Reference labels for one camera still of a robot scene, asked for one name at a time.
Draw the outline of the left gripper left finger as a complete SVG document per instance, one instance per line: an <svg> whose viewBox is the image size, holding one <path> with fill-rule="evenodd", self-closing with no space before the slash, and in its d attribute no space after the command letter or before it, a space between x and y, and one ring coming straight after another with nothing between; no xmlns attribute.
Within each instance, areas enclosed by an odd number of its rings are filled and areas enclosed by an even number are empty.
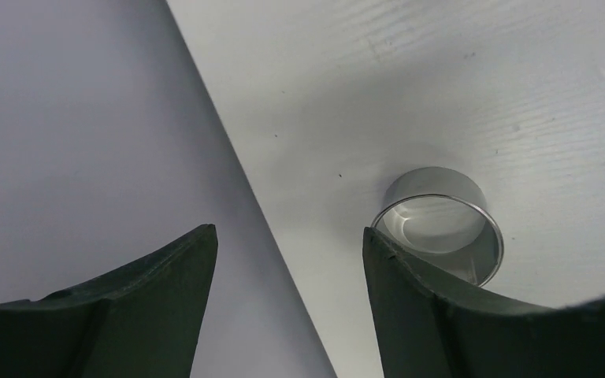
<svg viewBox="0 0 605 378"><path fill-rule="evenodd" d="M0 303L0 377L187 377L217 260L203 224L84 283Z"/></svg>

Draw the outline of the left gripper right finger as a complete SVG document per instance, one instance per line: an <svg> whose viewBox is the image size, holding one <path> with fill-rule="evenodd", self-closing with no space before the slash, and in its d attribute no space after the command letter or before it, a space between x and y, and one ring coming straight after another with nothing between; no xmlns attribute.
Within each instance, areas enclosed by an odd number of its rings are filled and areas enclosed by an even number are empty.
<svg viewBox="0 0 605 378"><path fill-rule="evenodd" d="M477 287L363 233L386 377L605 377L605 297L560 309Z"/></svg>

